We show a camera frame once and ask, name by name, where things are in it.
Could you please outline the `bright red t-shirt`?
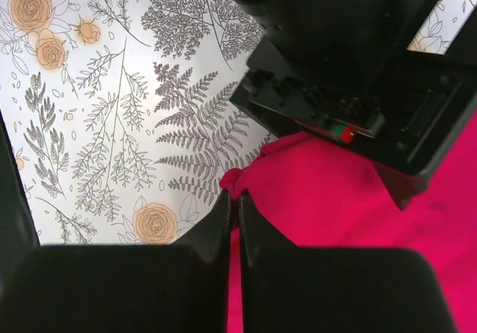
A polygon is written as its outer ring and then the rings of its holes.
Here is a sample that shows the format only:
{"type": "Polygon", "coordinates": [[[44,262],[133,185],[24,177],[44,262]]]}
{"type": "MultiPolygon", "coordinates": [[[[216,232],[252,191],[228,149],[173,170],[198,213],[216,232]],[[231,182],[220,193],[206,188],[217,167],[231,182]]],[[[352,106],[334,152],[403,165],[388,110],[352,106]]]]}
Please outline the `bright red t-shirt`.
{"type": "Polygon", "coordinates": [[[248,191],[295,244],[405,247],[437,273],[460,332],[476,330],[476,121],[471,120],[430,188],[398,210],[372,164],[308,133],[264,146],[220,186],[248,191]]]}

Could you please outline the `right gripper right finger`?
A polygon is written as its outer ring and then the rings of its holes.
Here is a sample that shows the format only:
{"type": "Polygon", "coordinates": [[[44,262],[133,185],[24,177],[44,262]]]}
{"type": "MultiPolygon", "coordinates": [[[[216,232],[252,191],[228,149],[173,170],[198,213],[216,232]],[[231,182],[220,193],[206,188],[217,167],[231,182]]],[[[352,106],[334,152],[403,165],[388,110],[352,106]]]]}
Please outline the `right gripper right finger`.
{"type": "Polygon", "coordinates": [[[299,247],[238,200],[246,332],[455,332],[435,272],[396,248],[299,247]]]}

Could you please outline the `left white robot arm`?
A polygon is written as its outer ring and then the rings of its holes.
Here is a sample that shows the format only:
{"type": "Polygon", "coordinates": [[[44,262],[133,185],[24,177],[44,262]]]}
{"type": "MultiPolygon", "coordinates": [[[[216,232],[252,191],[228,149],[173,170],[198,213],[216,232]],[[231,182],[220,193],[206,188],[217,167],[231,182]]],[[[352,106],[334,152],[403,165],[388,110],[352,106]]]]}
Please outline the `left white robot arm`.
{"type": "Polygon", "coordinates": [[[475,16],[440,55],[409,48],[439,0],[234,1],[265,33],[236,107],[369,159],[399,209],[428,188],[476,111],[475,16]]]}

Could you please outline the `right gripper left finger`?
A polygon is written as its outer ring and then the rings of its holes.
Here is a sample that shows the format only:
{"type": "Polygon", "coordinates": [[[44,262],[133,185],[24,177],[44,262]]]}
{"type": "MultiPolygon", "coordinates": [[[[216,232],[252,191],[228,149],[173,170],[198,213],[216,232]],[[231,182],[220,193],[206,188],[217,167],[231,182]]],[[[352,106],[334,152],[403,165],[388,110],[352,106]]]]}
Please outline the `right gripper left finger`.
{"type": "Polygon", "coordinates": [[[225,332],[232,200],[173,244],[43,246],[1,296],[3,332],[225,332]]]}

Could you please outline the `floral patterned table mat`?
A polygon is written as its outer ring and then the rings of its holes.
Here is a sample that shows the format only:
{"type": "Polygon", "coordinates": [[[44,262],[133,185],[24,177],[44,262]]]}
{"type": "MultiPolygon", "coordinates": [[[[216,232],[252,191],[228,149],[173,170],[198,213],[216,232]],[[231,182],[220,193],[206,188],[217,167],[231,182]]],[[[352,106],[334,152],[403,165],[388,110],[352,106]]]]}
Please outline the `floral patterned table mat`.
{"type": "Polygon", "coordinates": [[[233,0],[1,0],[1,113],[44,244],[164,244],[274,136],[230,103],[233,0]]]}

